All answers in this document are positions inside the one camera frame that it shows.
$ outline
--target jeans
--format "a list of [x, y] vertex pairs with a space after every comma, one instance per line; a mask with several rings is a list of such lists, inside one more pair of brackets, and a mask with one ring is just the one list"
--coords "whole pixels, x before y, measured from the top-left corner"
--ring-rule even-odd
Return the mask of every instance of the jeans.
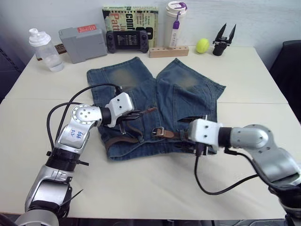
[[[152, 136], [157, 127], [183, 134], [188, 122], [183, 119], [207, 115], [208, 120], [217, 121], [217, 99], [223, 93], [222, 86], [184, 65], [177, 58], [164, 68], [157, 78], [135, 57], [121, 64], [91, 69], [87, 72], [90, 85], [114, 83], [123, 88], [132, 99], [135, 109], [155, 111], [145, 114], [125, 126], [125, 136], [135, 137], [139, 142], [133, 144], [118, 142], [113, 144], [107, 155], [112, 160], [128, 160], [159, 153], [189, 152], [193, 142], [181, 139], [166, 139]], [[96, 106], [104, 107], [115, 96], [113, 87], [92, 89]], [[120, 136], [119, 126], [98, 128], [104, 143]]]

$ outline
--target table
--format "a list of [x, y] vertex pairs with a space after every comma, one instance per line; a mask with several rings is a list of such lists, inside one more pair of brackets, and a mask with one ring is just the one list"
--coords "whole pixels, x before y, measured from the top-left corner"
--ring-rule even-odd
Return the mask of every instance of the table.
[[[262, 95], [266, 91], [261, 89], [258, 89], [258, 93], [253, 93], [252, 89], [255, 88], [247, 86], [244, 79], [234, 81], [224, 79], [224, 77], [238, 78], [238, 74], [230, 73], [230, 68], [234, 70], [235, 66], [227, 68], [229, 65], [227, 66], [220, 59], [215, 59], [216, 57], [211, 57], [210, 54], [196, 56], [190, 50], [187, 59], [182, 57], [180, 60], [194, 69], [200, 67], [196, 57], [211, 62], [211, 65], [220, 61], [220, 65], [224, 67], [224, 73], [218, 76], [211, 72], [212, 78], [215, 76], [215, 81], [227, 85], [226, 91], [229, 87], [235, 89], [233, 83], [236, 85], [241, 83], [241, 86], [243, 84], [245, 86], [236, 89], [236, 92], [241, 90], [241, 95], [234, 95], [233, 89], [229, 90], [227, 95], [226, 91], [222, 95], [226, 97], [223, 99], [221, 97], [218, 103], [219, 121], [224, 126], [231, 127], [253, 123], [265, 125], [272, 130], [277, 145], [288, 150], [297, 161], [301, 161], [300, 151], [298, 151], [301, 127], [286, 100], [275, 87], [272, 78], [263, 68], [255, 50], [234, 47], [227, 50], [225, 53], [229, 53], [230, 56], [236, 56], [235, 53], [244, 53], [244, 57], [249, 58], [248, 62], [253, 62], [258, 66], [255, 69], [255, 67], [249, 68], [251, 66], [249, 65], [246, 71], [253, 70], [255, 77], [255, 74], [260, 74], [263, 84], [258, 82], [258, 78], [245, 78], [245, 80], [249, 83], [256, 83], [261, 88], [265, 86], [268, 90], [266, 95], [260, 98], [258, 93]], [[132, 55], [132, 53], [124, 53], [120, 56], [116, 54], [116, 63], [133, 56], [135, 54]], [[227, 55], [223, 54], [223, 56], [225, 56], [224, 60], [230, 63]], [[142, 54], [140, 58], [153, 74], [158, 73], [167, 64], [153, 61]], [[41, 62], [37, 63], [35, 59], [32, 59], [20, 80], [1, 103], [0, 211], [24, 212], [27, 193], [41, 165], [47, 160], [46, 151], [50, 150], [46, 132], [48, 111], [53, 106], [68, 101], [73, 93], [85, 87], [87, 85], [86, 71], [90, 68], [97, 68], [99, 62], [102, 62], [101, 59], [96, 58], [80, 63], [81, 67], [78, 64], [67, 63], [66, 68], [60, 72], [60, 76], [57, 73], [48, 75], [48, 72], [42, 69]], [[103, 65], [109, 65], [108, 62], [113, 64], [111, 55], [104, 57], [103, 60], [107, 60], [107, 64], [102, 62]], [[151, 66], [149, 60], [157, 62], [162, 67], [158, 69]], [[170, 62], [172, 58], [161, 60]], [[223, 71], [222, 66], [218, 69], [212, 67], [212, 70]], [[67, 81], [71, 78], [69, 74], [71, 71], [79, 82], [72, 80], [70, 86], [66, 88]], [[208, 76], [210, 67], [207, 68], [204, 65], [203, 71], [206, 72], [200, 72]], [[41, 73], [41, 78], [37, 81], [34, 79], [38, 78], [34, 75], [35, 73]], [[78, 100], [92, 104], [90, 92], [86, 92]], [[59, 109], [53, 115], [51, 123], [53, 134], [55, 134], [62, 112], [63, 109]], [[283, 218], [285, 215], [277, 197], [271, 195], [267, 186], [258, 178], [219, 196], [204, 194], [194, 179], [195, 158], [190, 154], [162, 154], [123, 162], [109, 161], [95, 128], [91, 131], [89, 142], [80, 159], [89, 162], [90, 166], [78, 165], [75, 169], [71, 183], [73, 191], [76, 193], [82, 188], [84, 191], [72, 200], [70, 217], [206, 220]], [[217, 155], [202, 158], [198, 173], [205, 188], [216, 191], [253, 174], [253, 169], [245, 159], [225, 155], [220, 151]]]

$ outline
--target book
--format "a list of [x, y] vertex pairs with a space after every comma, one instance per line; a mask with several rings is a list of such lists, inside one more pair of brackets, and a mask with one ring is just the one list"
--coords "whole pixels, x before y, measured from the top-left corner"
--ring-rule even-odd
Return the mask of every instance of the book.
[[148, 34], [149, 47], [157, 45], [158, 7], [105, 6], [103, 18], [107, 31], [140, 31]]

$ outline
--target tennis ball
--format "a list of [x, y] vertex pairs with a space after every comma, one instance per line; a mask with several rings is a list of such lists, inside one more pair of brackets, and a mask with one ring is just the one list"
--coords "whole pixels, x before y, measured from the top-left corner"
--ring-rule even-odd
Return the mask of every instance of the tennis ball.
[[196, 50], [198, 53], [205, 53], [209, 48], [209, 40], [208, 39], [200, 39], [197, 42]]

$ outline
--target wooden block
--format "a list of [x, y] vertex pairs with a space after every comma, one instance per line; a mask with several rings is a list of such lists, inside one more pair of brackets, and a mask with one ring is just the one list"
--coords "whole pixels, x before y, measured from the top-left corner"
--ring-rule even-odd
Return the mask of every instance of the wooden block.
[[183, 57], [187, 56], [188, 52], [188, 46], [177, 46], [176, 48], [153, 47], [150, 48], [150, 58]]

